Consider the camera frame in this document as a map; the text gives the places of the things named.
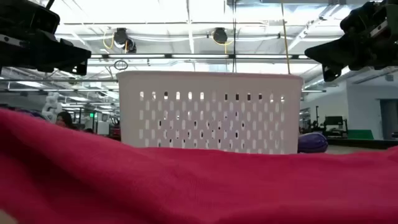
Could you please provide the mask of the grey horizontal rail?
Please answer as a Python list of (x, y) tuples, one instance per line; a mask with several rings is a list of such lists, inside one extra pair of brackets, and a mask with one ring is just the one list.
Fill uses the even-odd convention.
[(45, 83), (55, 83), (55, 82), (68, 82), (68, 83), (82, 83), (82, 82), (118, 82), (117, 79), (43, 79), (43, 80), (23, 80), (23, 79), (0, 79), (0, 82), (45, 82)]

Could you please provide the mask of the grey door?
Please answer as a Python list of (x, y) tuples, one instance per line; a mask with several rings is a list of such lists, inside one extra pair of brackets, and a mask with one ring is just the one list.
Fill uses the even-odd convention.
[(398, 100), (380, 100), (382, 136), (384, 140), (398, 138)]

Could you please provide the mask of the person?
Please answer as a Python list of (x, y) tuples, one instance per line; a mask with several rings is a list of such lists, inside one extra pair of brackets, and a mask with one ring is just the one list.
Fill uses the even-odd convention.
[(77, 129), (77, 127), (73, 124), (70, 113), (68, 113), (67, 111), (59, 112), (55, 124), (68, 129)]

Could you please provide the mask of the red folded cloth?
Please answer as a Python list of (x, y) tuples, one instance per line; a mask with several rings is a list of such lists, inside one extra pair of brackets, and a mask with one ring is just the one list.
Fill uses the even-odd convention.
[(398, 224), (398, 147), (137, 148), (0, 110), (0, 210), (20, 224)]

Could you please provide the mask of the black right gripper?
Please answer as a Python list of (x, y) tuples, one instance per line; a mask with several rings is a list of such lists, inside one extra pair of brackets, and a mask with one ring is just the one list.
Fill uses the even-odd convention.
[(304, 51), (308, 58), (323, 64), (325, 82), (336, 80), (342, 71), (327, 65), (347, 65), (350, 70), (398, 67), (398, 0), (366, 2), (353, 9), (340, 28), (344, 35), (339, 39)]

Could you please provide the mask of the white robot figure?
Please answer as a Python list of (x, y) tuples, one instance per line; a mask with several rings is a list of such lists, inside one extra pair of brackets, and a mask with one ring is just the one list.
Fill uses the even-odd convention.
[(58, 102), (59, 93), (49, 92), (42, 108), (42, 116), (51, 123), (55, 123), (57, 115), (62, 111), (62, 104)]

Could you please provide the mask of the green panel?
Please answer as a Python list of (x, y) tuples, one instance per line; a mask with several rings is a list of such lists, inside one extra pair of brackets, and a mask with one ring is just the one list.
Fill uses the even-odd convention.
[(370, 129), (349, 129), (348, 139), (374, 140), (374, 136)]

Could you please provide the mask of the purple toy eggplant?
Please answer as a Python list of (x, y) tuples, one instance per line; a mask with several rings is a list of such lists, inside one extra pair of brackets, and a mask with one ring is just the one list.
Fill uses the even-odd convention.
[(328, 148), (328, 141), (320, 133), (307, 133), (298, 137), (298, 153), (321, 153)]

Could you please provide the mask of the black overhead frame bar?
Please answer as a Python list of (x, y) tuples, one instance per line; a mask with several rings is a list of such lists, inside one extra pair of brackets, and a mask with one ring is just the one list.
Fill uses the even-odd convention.
[(92, 54), (91, 59), (293, 59), (306, 60), (306, 55), (282, 55), (282, 54)]

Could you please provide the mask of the black background machine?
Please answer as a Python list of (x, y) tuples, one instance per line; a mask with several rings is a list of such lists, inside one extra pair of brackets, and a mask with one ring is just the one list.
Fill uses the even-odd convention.
[(319, 106), (315, 107), (316, 120), (311, 125), (314, 133), (320, 133), (326, 138), (346, 139), (348, 137), (347, 119), (342, 116), (325, 116), (322, 123), (319, 123)]

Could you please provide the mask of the white perforated plastic basket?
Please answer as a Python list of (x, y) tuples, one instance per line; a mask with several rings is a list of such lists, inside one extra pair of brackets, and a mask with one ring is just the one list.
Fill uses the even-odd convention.
[(253, 154), (298, 150), (298, 76), (132, 71), (117, 78), (124, 144)]

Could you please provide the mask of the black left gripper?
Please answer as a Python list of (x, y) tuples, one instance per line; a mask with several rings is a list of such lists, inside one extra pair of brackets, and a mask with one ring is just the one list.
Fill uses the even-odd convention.
[(60, 17), (29, 0), (0, 0), (0, 67), (87, 74), (91, 51), (55, 38)]

